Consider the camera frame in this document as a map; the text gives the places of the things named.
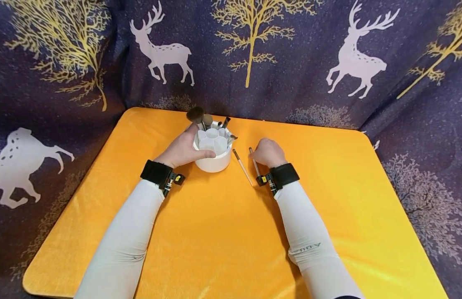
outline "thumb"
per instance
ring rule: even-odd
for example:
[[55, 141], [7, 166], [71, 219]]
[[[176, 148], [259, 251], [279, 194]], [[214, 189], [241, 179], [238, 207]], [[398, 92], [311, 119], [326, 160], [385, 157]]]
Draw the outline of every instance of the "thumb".
[[216, 158], [216, 153], [209, 150], [195, 151], [194, 160], [200, 160], [204, 158]]

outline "antler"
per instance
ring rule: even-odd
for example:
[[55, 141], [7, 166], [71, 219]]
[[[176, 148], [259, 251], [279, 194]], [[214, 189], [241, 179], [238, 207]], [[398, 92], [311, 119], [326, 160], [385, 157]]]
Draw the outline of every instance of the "antler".
[[159, 23], [163, 20], [164, 18], [164, 14], [161, 15], [162, 13], [162, 8], [161, 8], [161, 2], [158, 1], [158, 9], [156, 9], [156, 7], [153, 5], [153, 12], [154, 12], [154, 19], [151, 17], [151, 13], [148, 12], [148, 18], [149, 18], [149, 21], [147, 24], [145, 24], [145, 21], [143, 20], [143, 24], [145, 25], [145, 28], [146, 29], [149, 29], [151, 28], [152, 25], [156, 24], [156, 23]]
[[367, 24], [364, 25], [364, 27], [362, 28], [359, 28], [359, 30], [362, 30], [362, 31], [370, 31], [370, 30], [373, 30], [373, 29], [379, 29], [379, 30], [384, 30], [384, 29], [387, 29], [389, 27], [392, 27], [394, 25], [394, 23], [392, 23], [394, 21], [394, 19], [397, 17], [398, 13], [400, 12], [400, 9], [397, 9], [397, 12], [394, 13], [393, 16], [391, 16], [391, 12], [388, 12], [385, 14], [385, 19], [379, 23], [382, 15], [380, 15], [376, 20], [375, 22], [373, 22], [372, 25], [369, 26], [369, 23], [370, 21], [367, 22]]
[[350, 27], [352, 27], [352, 28], [356, 28], [355, 26], [360, 21], [360, 19], [357, 19], [357, 21], [354, 22], [355, 13], [360, 12], [361, 7], [362, 7], [362, 3], [357, 5], [357, 2], [359, 2], [359, 0], [355, 1], [354, 6], [352, 6], [352, 9], [350, 10], [350, 13], [349, 13], [349, 24], [350, 24]]
[[394, 25], [394, 23], [392, 23], [392, 22], [394, 21], [394, 19], [397, 17], [398, 13], [400, 12], [400, 9], [397, 9], [397, 12], [395, 12], [395, 14], [392, 15], [392, 16], [391, 16], [391, 12], [388, 12], [388, 13], [385, 14], [385, 19], [381, 23], [379, 23], [379, 21], [382, 18], [382, 15], [380, 15], [375, 20], [375, 22], [373, 22], [372, 25], [369, 26], [370, 21], [368, 21], [367, 24], [365, 24], [362, 28], [357, 28], [357, 23], [360, 21], [360, 19], [357, 19], [354, 22], [354, 16], [355, 16], [355, 13], [360, 12], [360, 10], [362, 8], [362, 3], [357, 5], [357, 2], [359, 2], [359, 0], [355, 1], [354, 6], [350, 10], [349, 23], [350, 23], [350, 27], [353, 27], [353, 28], [355, 28], [355, 29], [357, 29], [359, 31], [370, 31], [370, 30], [373, 30], [373, 29], [384, 30], [384, 29], [387, 29], [389, 27], [392, 27]]

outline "brush bristles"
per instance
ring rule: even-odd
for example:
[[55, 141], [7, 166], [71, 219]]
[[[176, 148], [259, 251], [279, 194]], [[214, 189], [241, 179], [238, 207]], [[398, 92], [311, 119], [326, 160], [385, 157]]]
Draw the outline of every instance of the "brush bristles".
[[186, 117], [187, 119], [195, 123], [196, 125], [202, 123], [203, 121], [203, 116], [204, 116], [204, 109], [202, 107], [196, 106], [194, 108], [191, 108], [187, 113]]

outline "orange tablecloth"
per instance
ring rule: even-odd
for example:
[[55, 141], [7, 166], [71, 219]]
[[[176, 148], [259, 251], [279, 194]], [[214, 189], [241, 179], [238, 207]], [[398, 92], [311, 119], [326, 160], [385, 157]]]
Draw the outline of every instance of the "orange tablecloth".
[[[26, 271], [29, 293], [73, 297], [144, 163], [187, 125], [172, 111], [133, 108], [121, 117]], [[447, 298], [363, 133], [244, 119], [228, 128], [252, 176], [250, 146], [267, 136], [284, 148], [368, 299]], [[156, 218], [137, 299], [309, 298], [269, 188], [251, 187], [234, 157], [217, 174], [195, 164], [179, 170], [187, 180]]]

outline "deer print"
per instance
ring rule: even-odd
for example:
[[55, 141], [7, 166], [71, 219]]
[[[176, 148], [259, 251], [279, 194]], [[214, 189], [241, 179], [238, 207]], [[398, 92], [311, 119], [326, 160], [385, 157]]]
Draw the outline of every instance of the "deer print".
[[148, 37], [148, 34], [151, 33], [152, 26], [156, 23], [159, 23], [163, 20], [165, 16], [162, 13], [161, 2], [158, 1], [157, 10], [153, 5], [154, 18], [151, 17], [151, 13], [148, 12], [148, 23], [143, 20], [143, 27], [141, 29], [136, 29], [134, 27], [134, 21], [131, 20], [130, 28], [131, 32], [136, 37], [136, 43], [139, 44], [139, 49], [143, 54], [151, 59], [151, 63], [148, 65], [151, 75], [156, 79], [160, 80], [159, 76], [155, 74], [154, 68], [158, 67], [159, 72], [161, 73], [161, 78], [163, 79], [163, 84], [166, 84], [166, 78], [164, 77], [164, 65], [179, 64], [183, 69], [183, 79], [181, 83], [184, 83], [186, 80], [186, 75], [191, 75], [191, 86], [194, 86], [194, 77], [193, 71], [188, 66], [188, 55], [191, 55], [191, 51], [188, 47], [185, 47], [181, 44], [168, 44], [168, 45], [154, 45]]
[[11, 132], [7, 138], [7, 145], [0, 152], [0, 189], [3, 190], [1, 205], [9, 208], [16, 208], [28, 202], [27, 198], [14, 201], [10, 198], [15, 188], [24, 189], [29, 195], [38, 202], [41, 198], [32, 182], [30, 174], [37, 171], [42, 166], [45, 158], [54, 158], [60, 164], [60, 171], [63, 171], [63, 160], [58, 152], [68, 155], [73, 161], [75, 157], [71, 152], [65, 151], [61, 147], [47, 147], [38, 139], [32, 136], [29, 129], [20, 128]]
[[372, 87], [372, 78], [377, 75], [380, 71], [385, 71], [387, 64], [377, 57], [369, 57], [366, 54], [363, 54], [357, 50], [357, 41], [360, 37], [363, 37], [370, 30], [379, 29], [385, 30], [394, 25], [393, 21], [397, 17], [400, 9], [391, 16], [391, 12], [388, 12], [385, 15], [385, 19], [379, 23], [381, 15], [376, 19], [376, 21], [370, 24], [370, 21], [367, 22], [363, 27], [357, 28], [357, 23], [360, 19], [354, 21], [354, 15], [356, 12], [361, 10], [362, 4], [357, 5], [359, 0], [355, 1], [354, 6], [350, 10], [349, 14], [349, 23], [350, 27], [348, 28], [348, 35], [344, 40], [344, 45], [340, 48], [339, 51], [339, 65], [331, 68], [329, 70], [329, 75], [327, 76], [327, 83], [332, 85], [332, 75], [335, 72], [339, 72], [339, 76], [334, 81], [331, 90], [328, 93], [334, 92], [335, 85], [339, 83], [345, 75], [351, 75], [356, 78], [360, 78], [362, 82], [360, 83], [359, 88], [354, 92], [349, 94], [349, 97], [353, 97], [361, 89], [365, 88], [365, 92], [359, 98], [365, 98], [369, 92], [369, 89]]

